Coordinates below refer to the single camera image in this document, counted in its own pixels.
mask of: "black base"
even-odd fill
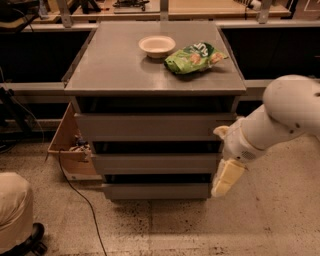
[[[44,255],[47,247],[41,242],[44,234],[44,226],[41,223],[34,223],[31,236],[22,244],[15,246],[8,252],[0,254],[0,256],[24,256],[29,252],[34,255]]]

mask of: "chip bag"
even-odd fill
[[[164,65],[175,74],[204,71],[227,56],[211,44],[200,42],[187,46],[168,56]]]

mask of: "bowl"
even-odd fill
[[[168,36],[148,36],[139,41],[139,47],[151,58],[164,58],[176,46],[176,42]]]

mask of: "concrete floor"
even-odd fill
[[[31,182],[46,255],[103,256],[91,210],[65,182],[49,143],[18,144],[0,172]],[[305,135],[249,164],[223,198],[106,200],[100,181],[73,181],[95,209],[109,256],[320,255],[320,142]]]

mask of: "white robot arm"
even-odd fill
[[[212,194],[224,195],[246,168],[273,145],[303,133],[320,135],[320,84],[298,75],[272,81],[263,105],[230,127],[214,133],[224,140],[223,159],[213,182]]]

